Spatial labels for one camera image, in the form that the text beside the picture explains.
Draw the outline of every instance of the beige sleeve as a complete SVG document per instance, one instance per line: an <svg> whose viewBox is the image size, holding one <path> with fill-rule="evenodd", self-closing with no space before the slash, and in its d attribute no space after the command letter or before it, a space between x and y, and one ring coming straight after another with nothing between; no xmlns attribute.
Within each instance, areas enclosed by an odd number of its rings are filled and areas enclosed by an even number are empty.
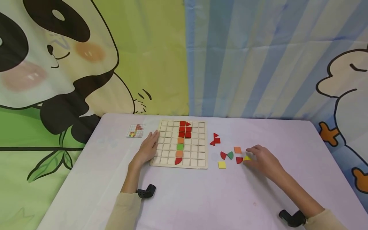
<svg viewBox="0 0 368 230"><path fill-rule="evenodd" d="M347 230L328 209L309 218L304 227L306 230Z"/></svg>
<svg viewBox="0 0 368 230"><path fill-rule="evenodd" d="M138 193L119 193L105 230L133 230L140 208Z"/></svg>

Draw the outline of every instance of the left hand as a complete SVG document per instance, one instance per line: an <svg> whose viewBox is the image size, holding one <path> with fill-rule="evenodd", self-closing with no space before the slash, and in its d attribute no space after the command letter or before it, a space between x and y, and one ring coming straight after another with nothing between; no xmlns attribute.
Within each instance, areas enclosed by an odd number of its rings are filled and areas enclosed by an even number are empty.
<svg viewBox="0 0 368 230"><path fill-rule="evenodd" d="M149 132L148 137L142 142L141 147L131 162L142 166L144 163L151 160L156 153L159 136L160 133L157 130L154 133Z"/></svg>

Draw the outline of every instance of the orange square piece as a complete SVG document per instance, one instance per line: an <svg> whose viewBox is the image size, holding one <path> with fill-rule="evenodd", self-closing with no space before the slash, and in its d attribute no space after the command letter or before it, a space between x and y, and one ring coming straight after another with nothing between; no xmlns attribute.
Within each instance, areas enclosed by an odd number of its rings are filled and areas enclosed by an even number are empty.
<svg viewBox="0 0 368 230"><path fill-rule="evenodd" d="M178 144L184 144L184 138L179 137L178 138Z"/></svg>
<svg viewBox="0 0 368 230"><path fill-rule="evenodd" d="M234 147L234 152L235 153L241 153L241 148L240 147Z"/></svg>
<svg viewBox="0 0 368 230"><path fill-rule="evenodd" d="M176 157L182 158L183 157L183 151L176 151Z"/></svg>

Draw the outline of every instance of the white table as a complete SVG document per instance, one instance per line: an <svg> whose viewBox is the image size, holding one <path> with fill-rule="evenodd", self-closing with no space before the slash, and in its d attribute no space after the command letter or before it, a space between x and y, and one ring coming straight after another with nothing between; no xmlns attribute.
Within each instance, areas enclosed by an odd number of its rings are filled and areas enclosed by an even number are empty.
<svg viewBox="0 0 368 230"><path fill-rule="evenodd" d="M298 209L271 181L237 165L235 158L227 158L227 168L218 169L220 151L256 144L266 146L349 230L368 228L367 213L309 121L106 114L38 230L104 229L128 163L143 141L126 138L129 126L145 124L145 138L161 119L205 120L208 142L215 132L221 144L208 145L207 170L144 167L139 187L154 184L157 189L144 200L137 229L290 229L277 215L282 209L290 214Z"/></svg>

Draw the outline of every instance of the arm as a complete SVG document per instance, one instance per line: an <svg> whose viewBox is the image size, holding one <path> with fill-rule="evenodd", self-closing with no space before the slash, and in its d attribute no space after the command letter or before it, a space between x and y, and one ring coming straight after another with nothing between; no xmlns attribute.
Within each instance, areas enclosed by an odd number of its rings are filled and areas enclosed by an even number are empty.
<svg viewBox="0 0 368 230"><path fill-rule="evenodd" d="M158 137L159 132L157 130L154 133L150 132L148 137L142 142L139 151L129 163L127 176L116 198L105 230L134 229L135 221L141 208L141 198L136 193L139 175L143 164L155 155Z"/></svg>
<svg viewBox="0 0 368 230"><path fill-rule="evenodd" d="M325 210L311 197L282 167L279 160L265 147L256 145L248 152L256 160L245 160L244 164L262 172L268 179L280 187L307 218L307 230L345 230L346 228L329 210Z"/></svg>

